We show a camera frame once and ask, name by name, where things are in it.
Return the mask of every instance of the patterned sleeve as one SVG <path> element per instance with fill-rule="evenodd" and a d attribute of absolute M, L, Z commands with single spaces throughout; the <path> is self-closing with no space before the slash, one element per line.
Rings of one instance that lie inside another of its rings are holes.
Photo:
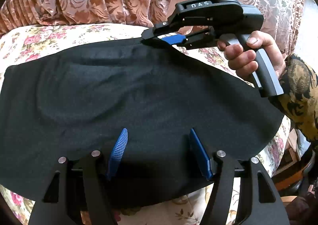
<path fill-rule="evenodd" d="M 283 95 L 270 98 L 272 104 L 295 122 L 315 151 L 318 151 L 318 76 L 296 54 L 286 59 L 280 78 Z"/>

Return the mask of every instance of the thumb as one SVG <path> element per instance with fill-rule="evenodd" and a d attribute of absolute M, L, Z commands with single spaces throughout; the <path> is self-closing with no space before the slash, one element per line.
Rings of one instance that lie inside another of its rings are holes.
<path fill-rule="evenodd" d="M 265 49 L 275 71 L 281 69 L 283 65 L 283 57 L 274 38 L 267 33 L 254 31 L 251 33 L 246 44 L 252 49 L 258 49 L 261 46 Z"/>
<path fill-rule="evenodd" d="M 247 40 L 247 45 L 253 49 L 263 47 L 273 47 L 273 49 L 278 49 L 278 46 L 275 43 L 274 38 L 267 33 L 261 31 L 254 31 L 251 33 L 250 37 Z"/>

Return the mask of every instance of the gray grip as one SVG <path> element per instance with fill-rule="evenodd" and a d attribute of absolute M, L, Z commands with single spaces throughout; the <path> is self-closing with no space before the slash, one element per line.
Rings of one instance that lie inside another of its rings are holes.
<path fill-rule="evenodd" d="M 249 36 L 249 34 L 225 34 L 220 36 L 220 40 L 226 41 L 228 45 L 240 43 L 246 51 L 251 49 L 246 45 L 246 41 Z M 256 72 L 253 72 L 252 78 L 254 86 L 260 91 L 261 97 L 270 97 L 283 94 L 284 91 L 279 84 L 277 75 L 267 53 L 263 48 L 260 48 L 255 52 L 255 61 L 258 63 L 259 67 L 257 68 Z"/>

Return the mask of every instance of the metal pin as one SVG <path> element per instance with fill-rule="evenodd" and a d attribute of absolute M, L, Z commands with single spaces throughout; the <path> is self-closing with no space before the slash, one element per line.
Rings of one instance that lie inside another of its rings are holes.
<path fill-rule="evenodd" d="M 223 150 L 218 150 L 217 155 L 221 158 L 225 157 L 226 153 Z"/>
<path fill-rule="evenodd" d="M 259 159 L 256 158 L 256 157 L 251 158 L 251 161 L 252 161 L 254 164 L 257 164 L 258 162 L 260 162 Z"/>
<path fill-rule="evenodd" d="M 100 154 L 101 154 L 101 152 L 99 150 L 92 151 L 92 156 L 93 157 L 98 157 Z"/>
<path fill-rule="evenodd" d="M 66 158 L 65 158 L 65 157 L 60 157 L 60 158 L 58 159 L 58 163 L 61 163 L 61 164 L 63 164 L 65 161 L 66 161 Z"/>

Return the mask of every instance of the black cloth cover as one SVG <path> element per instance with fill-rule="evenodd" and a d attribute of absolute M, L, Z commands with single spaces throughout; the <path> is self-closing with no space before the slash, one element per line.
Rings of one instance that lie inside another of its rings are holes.
<path fill-rule="evenodd" d="M 108 185 L 114 206 L 144 206 L 207 186 L 191 128 L 239 159 L 259 153 L 283 114 L 243 81 L 157 39 L 90 43 L 10 66 L 0 95 L 0 184 L 37 200 L 59 157 L 128 145 Z"/>

